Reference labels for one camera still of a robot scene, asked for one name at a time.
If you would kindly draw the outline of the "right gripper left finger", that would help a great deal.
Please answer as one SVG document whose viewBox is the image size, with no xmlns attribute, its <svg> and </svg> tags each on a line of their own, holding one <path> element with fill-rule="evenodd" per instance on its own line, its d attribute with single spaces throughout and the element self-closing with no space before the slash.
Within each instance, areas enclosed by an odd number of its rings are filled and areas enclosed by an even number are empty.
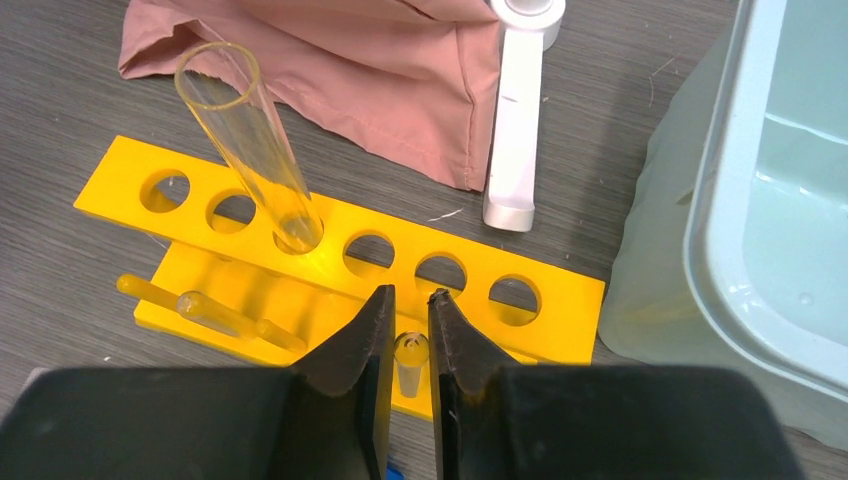
<svg viewBox="0 0 848 480">
<path fill-rule="evenodd" d="M 52 369 L 1 424 L 5 479 L 383 479 L 395 289 L 287 367 Z"/>
</svg>

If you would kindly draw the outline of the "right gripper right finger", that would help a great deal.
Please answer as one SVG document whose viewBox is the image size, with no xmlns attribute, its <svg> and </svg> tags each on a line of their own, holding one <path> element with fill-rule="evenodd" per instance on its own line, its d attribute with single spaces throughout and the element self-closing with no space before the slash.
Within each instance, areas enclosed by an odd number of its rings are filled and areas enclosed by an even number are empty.
<svg viewBox="0 0 848 480">
<path fill-rule="evenodd" d="M 442 479 L 800 479 L 760 391 L 693 366 L 522 364 L 428 301 Z"/>
</svg>

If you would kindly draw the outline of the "small clear tube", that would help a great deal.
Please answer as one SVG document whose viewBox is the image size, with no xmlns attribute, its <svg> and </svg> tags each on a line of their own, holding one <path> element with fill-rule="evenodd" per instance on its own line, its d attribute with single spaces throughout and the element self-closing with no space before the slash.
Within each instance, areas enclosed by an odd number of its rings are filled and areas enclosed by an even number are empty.
<svg viewBox="0 0 848 480">
<path fill-rule="evenodd" d="M 395 340 L 394 359 L 402 396 L 414 398 L 418 394 L 423 367 L 429 361 L 429 340 L 420 332 L 408 331 Z"/>
</svg>

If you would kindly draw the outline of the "large clear test tube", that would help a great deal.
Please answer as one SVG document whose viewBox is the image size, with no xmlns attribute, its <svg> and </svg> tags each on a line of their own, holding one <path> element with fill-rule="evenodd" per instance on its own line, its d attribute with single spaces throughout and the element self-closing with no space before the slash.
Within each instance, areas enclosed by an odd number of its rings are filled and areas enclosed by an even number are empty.
<svg viewBox="0 0 848 480">
<path fill-rule="evenodd" d="M 293 254 L 314 250 L 323 239 L 323 222 L 253 53 L 231 42 L 201 45 L 180 58 L 174 83 L 281 248 Z"/>
</svg>

